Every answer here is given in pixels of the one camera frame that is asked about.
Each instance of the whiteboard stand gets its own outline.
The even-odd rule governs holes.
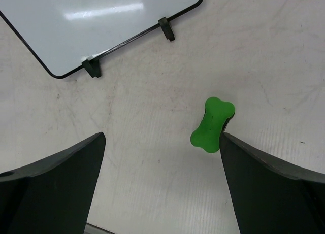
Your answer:
[[[170,42],[175,40],[175,35],[172,30],[172,27],[166,17],[163,17],[158,21],[159,26],[161,27],[166,39]],[[99,78],[102,76],[101,66],[98,59],[93,59],[93,57],[87,58],[82,63],[83,68],[89,73],[92,78]]]
[[[0,16],[51,76],[99,78],[101,58],[159,27],[173,41],[170,21],[202,1],[0,0]]]

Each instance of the white floor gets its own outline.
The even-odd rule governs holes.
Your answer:
[[[116,234],[239,233],[219,153],[190,134],[210,96],[227,132],[325,173],[325,0],[204,0],[101,61],[51,78],[0,20],[0,172],[103,131],[88,222]]]

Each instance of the green rubber bone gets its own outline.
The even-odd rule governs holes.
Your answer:
[[[216,97],[208,98],[204,117],[198,129],[192,133],[191,143],[208,153],[217,152],[220,148],[219,137],[234,114],[235,107],[232,103]]]

